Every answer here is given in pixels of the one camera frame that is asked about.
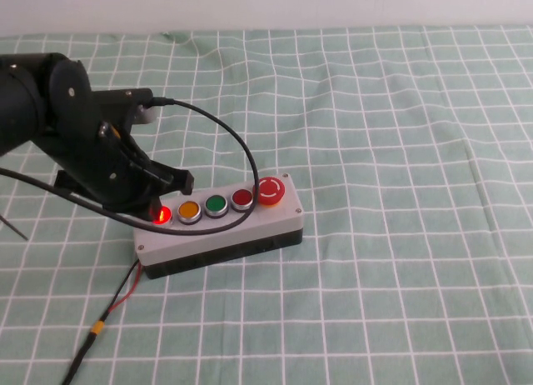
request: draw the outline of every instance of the button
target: button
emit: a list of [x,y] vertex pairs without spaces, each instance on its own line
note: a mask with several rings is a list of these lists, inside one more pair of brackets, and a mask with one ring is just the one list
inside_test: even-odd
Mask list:
[[197,223],[200,218],[202,218],[202,210],[198,203],[192,200],[182,203],[177,209],[177,219],[186,225]]
[[161,207],[159,211],[159,217],[156,220],[153,220],[153,223],[156,225],[164,225],[172,220],[172,210],[167,206]]
[[245,212],[252,205],[253,194],[247,189],[239,189],[232,195],[232,208],[236,212]]
[[265,177],[259,181],[259,203],[263,206],[274,206],[285,195],[285,185],[274,177]]
[[206,215],[210,218],[224,217],[227,213],[227,200],[220,195],[213,195],[206,200]]

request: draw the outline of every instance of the yellow button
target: yellow button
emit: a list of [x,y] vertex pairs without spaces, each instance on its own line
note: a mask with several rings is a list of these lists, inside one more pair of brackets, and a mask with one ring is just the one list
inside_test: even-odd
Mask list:
[[200,205],[191,200],[182,203],[177,209],[177,218],[184,224],[194,224],[202,217]]

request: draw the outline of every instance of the green button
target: green button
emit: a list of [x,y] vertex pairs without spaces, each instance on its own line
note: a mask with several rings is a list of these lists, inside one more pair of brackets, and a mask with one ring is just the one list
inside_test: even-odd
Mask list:
[[220,195],[211,196],[206,201],[206,208],[212,212],[220,212],[224,210],[227,202],[226,199]]

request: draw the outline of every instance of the cable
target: cable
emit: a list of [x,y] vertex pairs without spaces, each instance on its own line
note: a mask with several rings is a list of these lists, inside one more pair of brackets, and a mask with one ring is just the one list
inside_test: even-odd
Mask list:
[[253,179],[254,179],[254,194],[252,199],[252,205],[246,212],[242,215],[242,217],[238,218],[237,220],[230,222],[229,224],[222,225],[221,227],[216,228],[209,228],[209,229],[197,229],[197,230],[179,230],[179,229],[170,229],[170,228],[163,228],[163,227],[155,227],[151,224],[147,224],[144,222],[140,222],[137,220],[133,220],[131,218],[127,218],[124,216],[121,216],[120,214],[116,214],[114,212],[109,212],[108,210],[99,207],[95,205],[94,203],[87,202],[85,199],[81,199],[80,197],[76,197],[71,195],[70,193],[67,193],[63,190],[57,189],[52,185],[49,185],[47,183],[44,183],[42,181],[39,181],[38,179],[29,177],[28,175],[21,174],[19,172],[15,172],[12,170],[8,170],[6,168],[0,167],[0,175],[4,177],[9,177],[12,179],[16,179],[18,181],[21,181],[23,183],[27,183],[29,185],[33,185],[34,187],[41,188],[44,191],[50,192],[54,195],[59,196],[60,198],[66,199],[69,202],[75,203],[78,206],[81,206],[82,208],[86,208],[87,210],[91,210],[92,212],[95,212],[97,214],[103,215],[107,218],[111,218],[112,220],[118,221],[120,223],[129,225],[130,227],[142,229],[144,231],[148,231],[151,233],[162,233],[165,235],[178,235],[178,236],[186,236],[186,235],[209,235],[212,233],[221,233],[224,231],[227,231],[228,229],[234,228],[237,225],[241,224],[244,220],[246,220],[250,215],[252,214],[254,208],[257,205],[257,201],[259,200],[259,172],[257,171],[256,162],[253,159],[252,152],[250,152],[250,149],[245,144],[245,142],[242,140],[242,138],[227,124],[225,124],[220,119],[216,118],[209,112],[206,112],[205,110],[202,110],[199,107],[193,106],[189,103],[180,102],[175,99],[170,98],[164,98],[164,97],[154,97],[152,99],[152,102],[148,105],[146,105],[147,108],[150,107],[164,107],[164,106],[182,106],[184,108],[188,108],[190,110],[193,110],[202,116],[209,118],[211,121],[213,121],[215,124],[220,125],[222,128],[226,129],[239,144],[242,146],[242,149],[244,150],[244,153],[247,155],[248,162],[250,163],[250,166],[252,167],[253,172]]
[[120,287],[118,287],[117,292],[115,293],[115,296],[107,306],[106,310],[102,313],[102,316],[100,316],[100,319],[94,323],[94,325],[91,328],[91,331],[87,334],[87,337],[85,338],[85,342],[83,345],[79,348],[77,351],[76,357],[72,360],[72,363],[70,365],[70,368],[67,371],[67,375],[65,376],[65,379],[63,379],[63,382],[61,382],[62,385],[69,385],[72,380],[74,379],[74,376],[76,375],[77,370],[80,368],[80,365],[82,364],[82,360],[91,348],[92,344],[94,343],[95,339],[97,338],[97,335],[102,331],[104,323],[107,319],[107,316],[109,316],[109,313],[116,308],[115,302],[118,298],[118,295],[120,294],[122,288],[124,288],[124,285],[126,284],[126,281],[128,278],[130,278],[130,275],[132,275],[132,271],[135,268],[135,266],[138,265],[137,269],[137,275],[135,277],[135,284],[130,289],[130,291],[127,293],[126,297],[120,300],[120,302],[116,305],[118,306],[120,303],[122,303],[126,298],[128,298],[133,290],[135,290],[135,287],[137,286],[137,283],[139,282],[139,277],[141,276],[141,270],[142,266],[139,263],[139,260],[136,260],[133,265],[128,270],[126,277],[122,280]]
[[126,300],[132,295],[132,293],[135,292],[135,289],[137,289],[137,285],[139,284],[139,280],[141,279],[141,273],[142,273],[142,265],[138,263],[137,265],[137,274],[135,275],[135,281],[133,282],[132,288],[126,293],[126,296],[120,299],[118,302],[113,304],[108,311],[111,313],[113,310],[115,310],[118,306],[126,302]]

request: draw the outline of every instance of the white wall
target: white wall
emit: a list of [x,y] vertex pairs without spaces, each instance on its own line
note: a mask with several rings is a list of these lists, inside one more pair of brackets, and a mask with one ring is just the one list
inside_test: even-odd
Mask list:
[[0,0],[0,36],[533,23],[531,0]]

